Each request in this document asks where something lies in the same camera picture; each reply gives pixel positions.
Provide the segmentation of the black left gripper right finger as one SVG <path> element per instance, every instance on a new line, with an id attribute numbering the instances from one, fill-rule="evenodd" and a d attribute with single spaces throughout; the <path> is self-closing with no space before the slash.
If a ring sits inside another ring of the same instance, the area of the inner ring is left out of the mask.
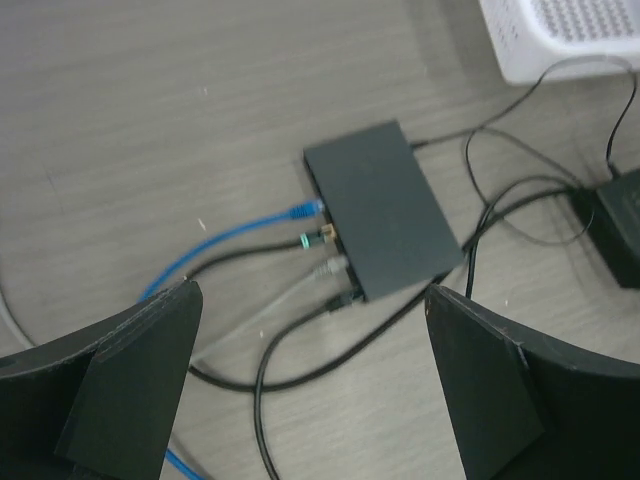
<path id="1" fill-rule="evenodd" d="M 446 288 L 426 324 L 469 479 L 636 479 L 639 367 Z"/>

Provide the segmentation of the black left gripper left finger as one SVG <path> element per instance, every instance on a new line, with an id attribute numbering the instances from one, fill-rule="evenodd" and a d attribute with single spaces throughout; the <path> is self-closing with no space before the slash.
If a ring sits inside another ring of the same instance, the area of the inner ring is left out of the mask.
<path id="1" fill-rule="evenodd" d="M 183 281 L 2 357 L 2 478 L 159 478 L 202 308 Z"/>

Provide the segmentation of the black network switch box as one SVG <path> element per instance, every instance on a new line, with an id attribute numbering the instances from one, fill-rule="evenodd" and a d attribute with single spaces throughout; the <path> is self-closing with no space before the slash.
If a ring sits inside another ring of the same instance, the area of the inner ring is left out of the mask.
<path id="1" fill-rule="evenodd" d="M 462 249 L 398 122 L 306 147 L 303 159 L 366 300 L 461 264 Z"/>

